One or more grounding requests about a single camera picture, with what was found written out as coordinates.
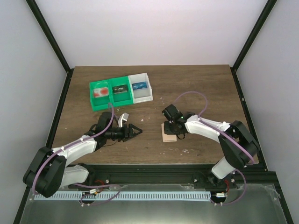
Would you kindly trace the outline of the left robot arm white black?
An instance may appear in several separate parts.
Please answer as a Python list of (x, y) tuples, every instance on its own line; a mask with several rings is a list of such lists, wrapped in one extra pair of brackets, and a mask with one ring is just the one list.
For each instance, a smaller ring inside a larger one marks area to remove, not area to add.
[(60, 188), (93, 181), (92, 170), (74, 161), (104, 147), (108, 140), (126, 142), (142, 133), (142, 129), (126, 124), (128, 114), (118, 119), (112, 112), (103, 112), (96, 124), (79, 139), (56, 148), (42, 147), (27, 169), (23, 182), (34, 195), (51, 197)]

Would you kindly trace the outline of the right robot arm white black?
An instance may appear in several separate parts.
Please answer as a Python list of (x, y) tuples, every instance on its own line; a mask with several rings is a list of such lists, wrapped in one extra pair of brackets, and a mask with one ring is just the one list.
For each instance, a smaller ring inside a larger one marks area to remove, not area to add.
[(236, 120), (233, 123), (216, 122), (195, 113), (183, 114), (173, 104), (162, 110), (167, 119), (164, 134), (176, 137), (197, 134), (219, 143), (224, 157), (209, 171), (206, 179), (212, 186), (219, 186), (231, 173), (254, 163), (254, 156), (260, 151), (258, 142), (246, 126)]

